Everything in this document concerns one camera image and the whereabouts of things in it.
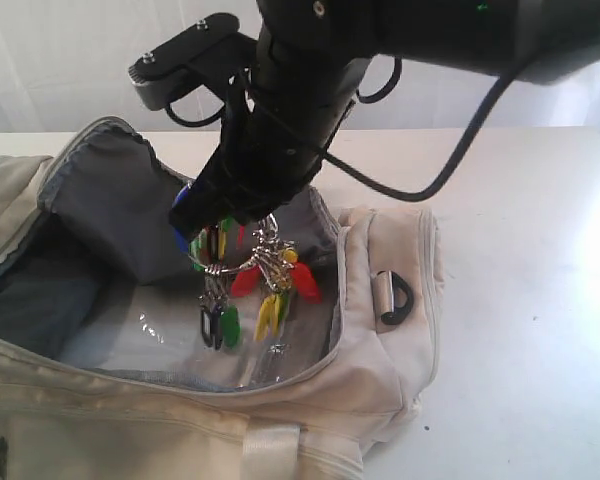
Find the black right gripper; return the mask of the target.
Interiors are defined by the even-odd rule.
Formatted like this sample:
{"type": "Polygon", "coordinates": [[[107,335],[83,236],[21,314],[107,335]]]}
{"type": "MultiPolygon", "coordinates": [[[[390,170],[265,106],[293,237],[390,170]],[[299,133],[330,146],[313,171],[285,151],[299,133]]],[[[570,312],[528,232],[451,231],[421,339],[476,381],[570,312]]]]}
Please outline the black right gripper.
{"type": "Polygon", "coordinates": [[[170,224],[194,238],[227,217],[246,225],[290,201],[320,171],[369,64],[265,61],[239,72],[205,181],[180,190],[170,224]]]}

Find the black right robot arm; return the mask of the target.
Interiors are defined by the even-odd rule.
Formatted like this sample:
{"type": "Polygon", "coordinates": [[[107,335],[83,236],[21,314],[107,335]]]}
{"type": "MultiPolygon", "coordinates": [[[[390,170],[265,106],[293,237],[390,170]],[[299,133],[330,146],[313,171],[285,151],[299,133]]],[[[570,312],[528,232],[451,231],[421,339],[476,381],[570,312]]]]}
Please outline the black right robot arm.
{"type": "Polygon", "coordinates": [[[169,213],[186,239],[228,217],[266,217],[334,163],[329,145],[376,56],[494,78],[424,189],[401,191],[346,168],[409,203],[441,190],[513,82],[549,84],[600,61],[600,1],[262,1],[258,9],[255,55],[228,86],[220,143],[169,213]]]}

